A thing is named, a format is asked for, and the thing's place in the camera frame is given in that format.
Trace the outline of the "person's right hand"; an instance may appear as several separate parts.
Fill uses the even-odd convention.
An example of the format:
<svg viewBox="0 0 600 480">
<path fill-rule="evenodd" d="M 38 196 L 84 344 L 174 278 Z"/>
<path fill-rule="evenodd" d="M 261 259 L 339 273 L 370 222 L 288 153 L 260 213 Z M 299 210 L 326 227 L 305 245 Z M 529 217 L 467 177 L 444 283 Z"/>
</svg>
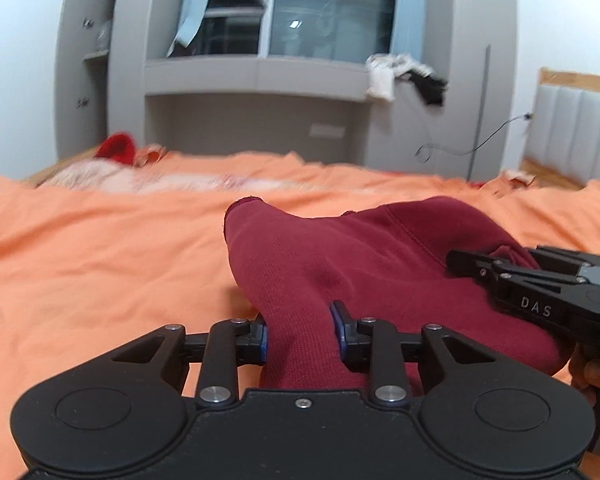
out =
<svg viewBox="0 0 600 480">
<path fill-rule="evenodd" d="M 600 358 L 589 356 L 581 346 L 574 349 L 568 364 L 571 385 L 580 391 L 594 405 L 597 401 L 596 391 L 600 389 Z"/>
</svg>

